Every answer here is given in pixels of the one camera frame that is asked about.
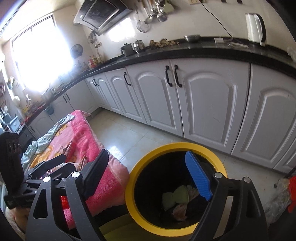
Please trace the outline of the left hand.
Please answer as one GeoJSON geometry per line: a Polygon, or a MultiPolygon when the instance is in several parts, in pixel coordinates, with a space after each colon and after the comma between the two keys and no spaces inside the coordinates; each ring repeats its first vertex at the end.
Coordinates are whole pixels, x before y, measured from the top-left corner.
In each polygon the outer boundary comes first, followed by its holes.
{"type": "Polygon", "coordinates": [[[5,217],[14,230],[25,233],[30,209],[16,207],[13,209],[5,209],[5,217]]]}

